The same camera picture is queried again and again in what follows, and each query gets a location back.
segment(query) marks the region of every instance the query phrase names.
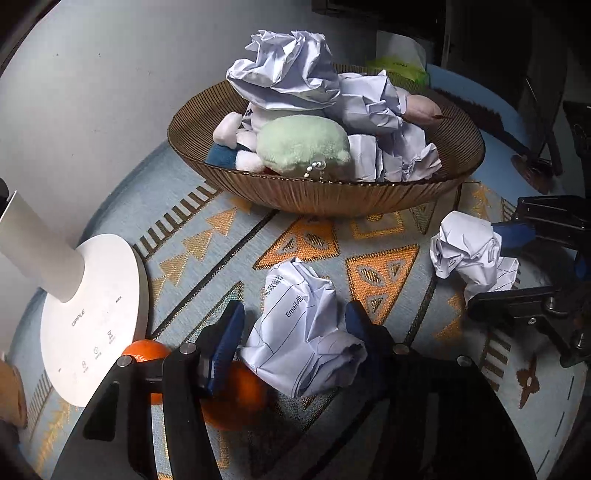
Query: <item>bowl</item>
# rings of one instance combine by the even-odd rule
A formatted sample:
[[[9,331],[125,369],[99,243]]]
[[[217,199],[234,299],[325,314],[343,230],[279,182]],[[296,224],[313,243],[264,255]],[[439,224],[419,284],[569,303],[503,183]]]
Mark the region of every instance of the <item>bowl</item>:
[[[341,64],[335,68],[339,73],[379,73],[377,69]],[[244,113],[248,104],[227,80],[183,105],[168,126],[168,141],[209,183],[259,205],[286,212],[343,217],[405,210],[431,202],[462,183],[482,163],[485,146],[474,122],[453,102],[395,73],[388,76],[394,85],[435,101],[446,117],[437,128],[426,130],[427,141],[435,143],[441,158],[441,168],[428,180],[370,183],[292,179],[206,164],[213,130],[229,112]]]

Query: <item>green plush toy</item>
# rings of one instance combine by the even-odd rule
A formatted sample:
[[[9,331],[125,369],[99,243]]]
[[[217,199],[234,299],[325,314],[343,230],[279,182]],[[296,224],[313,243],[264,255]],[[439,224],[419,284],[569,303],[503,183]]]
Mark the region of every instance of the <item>green plush toy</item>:
[[[311,115],[290,115],[264,125],[256,139],[263,164],[287,177],[337,180],[351,165],[349,139],[338,123]]]

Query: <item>orange fruit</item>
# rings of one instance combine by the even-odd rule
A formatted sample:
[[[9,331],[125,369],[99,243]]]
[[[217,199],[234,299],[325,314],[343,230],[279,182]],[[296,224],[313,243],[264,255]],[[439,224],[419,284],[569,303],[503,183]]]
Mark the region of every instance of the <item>orange fruit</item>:
[[[267,404],[267,384],[242,362],[232,362],[223,390],[202,398],[203,419],[219,430],[241,430],[256,419]]]
[[[137,362],[147,362],[157,358],[165,358],[170,353],[170,348],[155,340],[136,340],[128,345],[121,355],[131,355]],[[152,405],[162,403],[161,393],[152,393]]]

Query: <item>blue plush fabric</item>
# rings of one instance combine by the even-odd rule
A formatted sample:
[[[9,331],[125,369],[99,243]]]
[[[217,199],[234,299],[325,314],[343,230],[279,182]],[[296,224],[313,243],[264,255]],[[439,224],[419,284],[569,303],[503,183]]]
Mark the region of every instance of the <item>blue plush fabric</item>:
[[[236,153],[237,150],[232,150],[228,147],[223,147],[214,143],[207,153],[205,163],[215,165],[216,167],[236,169]]]

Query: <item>patterned tablecloth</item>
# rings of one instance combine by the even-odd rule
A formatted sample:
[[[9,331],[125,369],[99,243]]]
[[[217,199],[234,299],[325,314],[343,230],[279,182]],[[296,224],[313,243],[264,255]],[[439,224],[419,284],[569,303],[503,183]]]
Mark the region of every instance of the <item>patterned tablecloth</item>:
[[[427,356],[465,354],[478,361],[543,479],[569,435],[586,367],[561,368],[548,340],[531,331],[509,337],[465,319],[461,281],[436,279],[428,253],[430,237],[456,207],[493,222],[507,219],[513,209],[484,184],[471,181],[436,202],[402,212],[359,219],[304,218],[219,191],[162,145],[107,199],[82,240],[116,233],[135,246],[151,280],[149,337],[170,346],[195,339],[232,299],[244,302],[247,323],[254,324],[267,269],[300,257],[334,282],[341,307],[359,299],[396,342]],[[520,287],[544,283],[544,276],[527,263],[518,278]],[[81,409],[59,397],[43,368],[43,300],[43,293],[32,299],[10,359],[21,372],[28,402],[22,449],[48,479]],[[222,476],[299,478],[372,393],[356,382],[314,397],[277,394],[250,432],[209,429]],[[366,477],[386,409],[386,401],[374,408],[319,478]],[[172,478],[160,406],[152,408],[152,423],[158,471],[162,479]]]

